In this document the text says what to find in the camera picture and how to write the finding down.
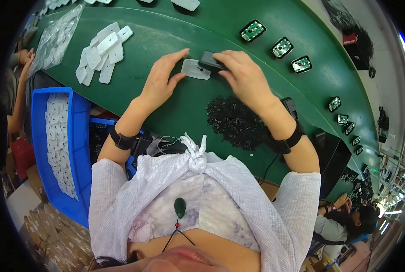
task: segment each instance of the woman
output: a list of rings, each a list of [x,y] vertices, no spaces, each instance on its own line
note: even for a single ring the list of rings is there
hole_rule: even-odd
[[[334,260],[344,244],[359,242],[364,234],[376,229],[379,211],[375,207],[361,206],[350,215],[351,208],[351,199],[343,194],[335,203],[320,207],[317,212],[313,240],[324,244],[323,252]]]
[[[117,134],[139,133],[186,76],[169,79],[188,54],[183,49],[154,63],[141,95],[116,123]],[[224,51],[213,57],[228,68],[219,74],[275,140],[297,131],[296,121],[246,53]],[[92,166],[89,227],[95,256],[104,257],[98,260],[103,267],[126,264],[111,271],[298,271],[311,242],[321,176],[307,136],[297,141],[284,155],[293,172],[284,177],[272,204],[242,162],[205,152],[205,135],[199,148],[185,134],[184,154],[139,156],[129,182],[123,169],[130,150],[118,148],[109,135]],[[175,210],[178,198],[186,204],[182,217]],[[183,235],[171,236],[174,231]]]

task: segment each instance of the black cable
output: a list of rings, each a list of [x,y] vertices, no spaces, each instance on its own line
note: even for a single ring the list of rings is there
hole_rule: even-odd
[[[276,160],[276,158],[278,157],[278,155],[279,155],[279,153],[276,154],[275,159],[273,159],[272,162],[270,163],[270,165],[266,168],[266,171],[264,172],[264,176],[263,176],[263,181],[266,180],[267,171],[269,170],[269,168],[271,167],[271,165],[275,162],[275,160]]]

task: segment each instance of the woman's left hand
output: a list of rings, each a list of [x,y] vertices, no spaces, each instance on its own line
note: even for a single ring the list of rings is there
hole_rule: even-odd
[[[154,63],[144,89],[138,98],[138,103],[145,108],[148,114],[151,114],[162,106],[173,94],[177,83],[186,76],[185,73],[178,73],[169,79],[177,62],[188,54],[189,49],[186,48],[163,56]]]

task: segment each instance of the woman's arm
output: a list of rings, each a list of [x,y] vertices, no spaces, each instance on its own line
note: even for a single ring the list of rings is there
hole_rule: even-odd
[[[269,128],[275,140],[286,140],[295,131],[296,121],[282,102],[271,92],[261,68],[245,52],[224,51],[213,55],[229,71],[220,71],[237,97],[252,109]],[[320,172],[319,157],[307,136],[284,154],[292,171],[298,173]]]
[[[15,106],[12,115],[7,116],[7,130],[8,133],[15,133],[21,131],[23,128],[23,118],[24,111],[26,108],[26,83],[27,83],[27,72],[35,59],[35,54],[32,54],[30,58],[27,59],[24,64],[23,70],[21,71],[20,80],[18,82],[17,97],[15,98]]]
[[[115,130],[118,134],[121,133],[126,137],[136,136],[145,119],[171,97],[175,86],[177,86],[177,83],[183,79],[186,74],[178,73],[171,79],[169,79],[169,76],[175,64],[188,54],[189,49],[186,48],[179,52],[163,56],[154,63],[141,95],[130,103],[127,110],[116,123]],[[122,150],[116,147],[115,142],[109,135],[106,142],[104,142],[97,161],[104,158],[112,160],[119,164],[125,172],[124,165],[129,159],[130,153],[130,149]]]

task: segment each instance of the pile of black screws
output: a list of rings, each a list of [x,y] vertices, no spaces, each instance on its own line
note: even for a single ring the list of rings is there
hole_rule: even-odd
[[[259,134],[264,123],[238,98],[218,97],[205,109],[208,115],[207,124],[213,127],[215,133],[222,134],[224,140],[229,141],[232,146],[254,151],[262,144]]]

